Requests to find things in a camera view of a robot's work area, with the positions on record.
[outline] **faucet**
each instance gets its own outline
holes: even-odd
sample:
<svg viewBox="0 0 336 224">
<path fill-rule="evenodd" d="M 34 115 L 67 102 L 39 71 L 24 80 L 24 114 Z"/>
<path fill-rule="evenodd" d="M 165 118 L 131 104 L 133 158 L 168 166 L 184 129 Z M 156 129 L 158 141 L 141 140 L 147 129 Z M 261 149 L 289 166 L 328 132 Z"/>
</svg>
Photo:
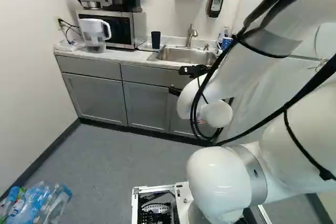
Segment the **faucet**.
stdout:
<svg viewBox="0 0 336 224">
<path fill-rule="evenodd" d="M 193 29 L 193 24 L 190 24 L 190 27 L 188 29 L 188 41 L 187 41 L 187 44 L 185 46 L 186 47 L 191 47 L 191 39 L 193 37 L 197 37 L 197 36 L 198 36 L 197 30 Z"/>
<path fill-rule="evenodd" d="M 205 50 L 209 51 L 209 44 L 204 45 L 203 51 L 205 51 Z"/>
</svg>

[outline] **microwave door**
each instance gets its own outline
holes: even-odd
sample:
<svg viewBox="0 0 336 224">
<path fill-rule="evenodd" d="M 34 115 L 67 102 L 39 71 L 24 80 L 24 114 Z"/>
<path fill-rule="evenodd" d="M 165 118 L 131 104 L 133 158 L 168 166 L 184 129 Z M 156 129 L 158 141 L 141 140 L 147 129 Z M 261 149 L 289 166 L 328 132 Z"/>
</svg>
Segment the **microwave door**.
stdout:
<svg viewBox="0 0 336 224">
<path fill-rule="evenodd" d="M 133 26 L 129 17 L 113 17 L 79 14 L 79 18 L 97 18 L 109 23 L 112 37 L 106 40 L 106 45 L 110 47 L 134 48 Z"/>
</svg>

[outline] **baseboard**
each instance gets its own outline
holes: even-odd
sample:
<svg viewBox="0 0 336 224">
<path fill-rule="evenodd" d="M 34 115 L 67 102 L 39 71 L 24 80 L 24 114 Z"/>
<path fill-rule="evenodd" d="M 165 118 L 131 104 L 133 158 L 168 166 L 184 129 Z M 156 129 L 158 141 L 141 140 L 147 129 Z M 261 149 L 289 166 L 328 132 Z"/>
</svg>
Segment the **baseboard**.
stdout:
<svg viewBox="0 0 336 224">
<path fill-rule="evenodd" d="M 83 118 L 80 118 L 80 122 L 83 124 L 88 124 L 88 125 L 92 125 L 92 126 L 96 126 L 96 127 L 100 127 L 104 129 L 111 129 L 111 130 L 122 131 L 122 132 L 130 132 L 130 133 L 134 133 L 138 135 L 162 138 L 162 139 L 173 141 L 173 142 L 191 144 L 191 145 L 196 145 L 196 146 L 201 146 L 201 147 L 208 147 L 207 141 L 202 141 L 202 140 L 198 140 L 198 139 L 186 137 L 186 136 L 178 136 L 178 135 L 173 135 L 173 134 L 168 134 L 168 133 L 163 133 L 163 132 L 150 131 L 150 130 L 140 129 L 136 127 L 121 126 L 121 125 L 99 122 L 99 121 L 83 119 Z"/>
<path fill-rule="evenodd" d="M 13 186 L 22 187 L 26 184 L 28 179 L 41 167 L 43 162 L 54 153 L 55 150 L 72 134 L 80 125 L 79 119 L 76 119 L 63 133 L 18 177 L 18 179 L 11 185 L 11 187 L 1 195 L 0 201 L 7 197 L 9 190 Z"/>
</svg>

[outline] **gray carpet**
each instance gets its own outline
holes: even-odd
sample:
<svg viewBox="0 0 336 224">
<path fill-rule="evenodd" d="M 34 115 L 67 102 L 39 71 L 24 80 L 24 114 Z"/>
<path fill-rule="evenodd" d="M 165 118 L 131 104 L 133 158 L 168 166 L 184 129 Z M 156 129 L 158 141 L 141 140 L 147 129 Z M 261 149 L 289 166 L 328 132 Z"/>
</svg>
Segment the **gray carpet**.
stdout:
<svg viewBox="0 0 336 224">
<path fill-rule="evenodd" d="M 64 183 L 73 199 L 61 223 L 131 223 L 134 186 L 185 181 L 185 164 L 197 146 L 81 125 L 33 175 Z"/>
</svg>

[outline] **black cup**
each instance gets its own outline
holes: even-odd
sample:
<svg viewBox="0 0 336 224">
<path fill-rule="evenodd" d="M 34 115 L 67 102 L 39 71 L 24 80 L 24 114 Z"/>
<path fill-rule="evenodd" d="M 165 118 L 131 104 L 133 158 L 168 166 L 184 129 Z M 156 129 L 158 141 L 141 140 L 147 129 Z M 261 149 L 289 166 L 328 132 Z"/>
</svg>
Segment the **black cup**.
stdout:
<svg viewBox="0 0 336 224">
<path fill-rule="evenodd" d="M 160 40 L 161 40 L 161 32 L 153 31 L 152 32 L 152 48 L 160 49 Z"/>
</svg>

